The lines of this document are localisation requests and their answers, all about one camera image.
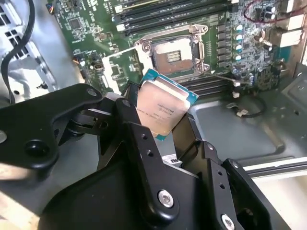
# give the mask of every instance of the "hex bolt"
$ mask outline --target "hex bolt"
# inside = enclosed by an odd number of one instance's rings
[[[5,132],[0,130],[0,144],[5,142],[5,140],[7,139],[8,137],[6,136]]]
[[[222,219],[224,226],[228,230],[235,230],[236,229],[235,224],[233,223],[233,221],[230,219],[229,216],[227,216],[226,214],[222,214],[221,219]]]
[[[160,203],[167,208],[171,208],[174,205],[173,197],[166,190],[161,190],[158,193],[158,199]]]
[[[96,97],[97,96],[97,93],[93,90],[93,89],[87,89],[87,93],[91,96],[94,96]]]
[[[239,168],[239,165],[238,165],[238,163],[237,162],[235,162],[235,161],[232,161],[232,165],[236,168],[236,169],[238,169]]]

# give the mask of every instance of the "cpu socket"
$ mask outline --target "cpu socket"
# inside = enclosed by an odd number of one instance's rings
[[[143,74],[155,69],[173,80],[182,80],[208,71],[201,39],[207,31],[206,25],[193,24],[144,36],[135,43]]]

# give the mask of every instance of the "wire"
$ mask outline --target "wire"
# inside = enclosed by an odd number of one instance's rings
[[[286,14],[287,16],[286,16],[285,18],[275,19],[275,20],[269,20],[269,21],[263,22],[263,21],[260,21],[260,20],[251,19],[250,17],[247,16],[247,11],[250,9],[250,7],[251,7],[252,5],[254,5],[254,4],[255,4],[256,2],[258,2],[258,1],[262,1],[262,0],[253,0],[253,1],[251,1],[251,2],[245,7],[245,9],[244,9],[244,11],[243,11],[243,16],[244,16],[247,20],[249,20],[250,22],[253,22],[253,23],[271,24],[271,23],[276,23],[276,22],[280,22],[280,21],[283,21],[283,20],[287,20],[287,19],[289,19],[289,18],[291,18],[291,17],[293,17],[293,16],[299,15],[299,14],[301,13],[301,11],[307,7],[307,5],[305,5],[305,6],[299,8],[299,9],[297,9],[297,10],[290,11],[290,12],[288,12],[288,13]]]
[[[267,111],[267,105],[266,105],[265,101],[261,97],[254,96],[253,98],[258,101],[258,104],[261,106],[261,110],[259,112],[257,112],[257,113],[254,113],[254,114],[242,115],[241,118],[255,118],[255,117],[258,117],[258,116],[264,114]],[[239,112],[239,108],[238,107],[234,107],[233,110],[235,111],[235,113]]]
[[[34,23],[35,23],[35,7],[34,7],[33,0],[28,0],[28,3],[29,3],[29,20],[28,20],[28,25],[25,29],[24,35],[23,35],[22,39],[19,41],[18,45],[15,46],[4,57],[4,59],[1,63],[1,74],[2,74],[3,81],[4,81],[6,87],[8,88],[8,91],[9,91],[10,104],[15,104],[15,98],[14,98],[14,95],[11,91],[10,83],[9,83],[9,63],[10,63],[11,59],[15,55],[17,55],[17,53],[19,53],[25,47],[25,45],[29,42],[32,31],[33,31]]]

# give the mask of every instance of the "motherboard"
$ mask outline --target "motherboard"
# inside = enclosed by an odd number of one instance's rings
[[[50,0],[47,8],[85,83],[102,93],[120,94],[155,69],[206,96],[278,85],[303,33],[304,15],[274,21],[290,1]]]

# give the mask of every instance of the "metal screw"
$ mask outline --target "metal screw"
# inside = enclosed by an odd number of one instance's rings
[[[0,144],[5,142],[6,138],[8,138],[2,130],[0,130]]]
[[[160,203],[165,207],[171,208],[174,205],[173,197],[166,190],[161,190],[158,193],[158,198]]]
[[[124,103],[125,106],[128,106],[128,107],[131,106],[130,103],[127,100],[123,100],[123,103]]]
[[[210,150],[214,150],[214,147],[209,143],[208,143],[208,147],[209,147]]]
[[[226,214],[222,214],[221,219],[222,219],[222,222],[223,222],[224,226],[225,226],[228,230],[235,230],[235,224],[234,224],[233,221],[229,218],[229,216],[227,216]]]
[[[234,166],[236,169],[239,168],[239,165],[237,164],[237,162],[233,161],[232,164],[233,164],[233,166]]]
[[[94,97],[97,96],[97,93],[96,93],[93,89],[88,89],[88,90],[87,90],[87,93],[88,93],[89,95],[91,95],[91,96],[94,96]]]

